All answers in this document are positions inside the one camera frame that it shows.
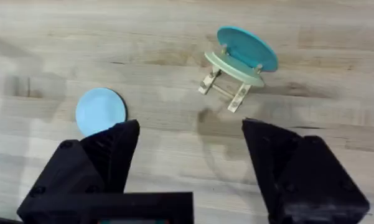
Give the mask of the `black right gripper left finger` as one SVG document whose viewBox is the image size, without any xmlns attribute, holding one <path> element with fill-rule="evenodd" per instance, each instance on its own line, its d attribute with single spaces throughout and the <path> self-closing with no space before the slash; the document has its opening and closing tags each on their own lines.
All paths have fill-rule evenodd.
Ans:
<svg viewBox="0 0 374 224">
<path fill-rule="evenodd" d="M 35 201 L 46 196 L 123 193 L 139 133 L 134 119 L 81 140 L 62 141 L 17 214 L 25 215 Z"/>
</svg>

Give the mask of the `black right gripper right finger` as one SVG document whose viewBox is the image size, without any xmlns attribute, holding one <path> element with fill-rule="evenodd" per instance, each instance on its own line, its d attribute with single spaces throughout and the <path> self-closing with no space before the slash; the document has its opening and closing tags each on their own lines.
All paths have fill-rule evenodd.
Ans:
<svg viewBox="0 0 374 224">
<path fill-rule="evenodd" d="M 356 224 L 370 202 L 318 136 L 256 119 L 242 131 L 270 223 Z"/>
</svg>

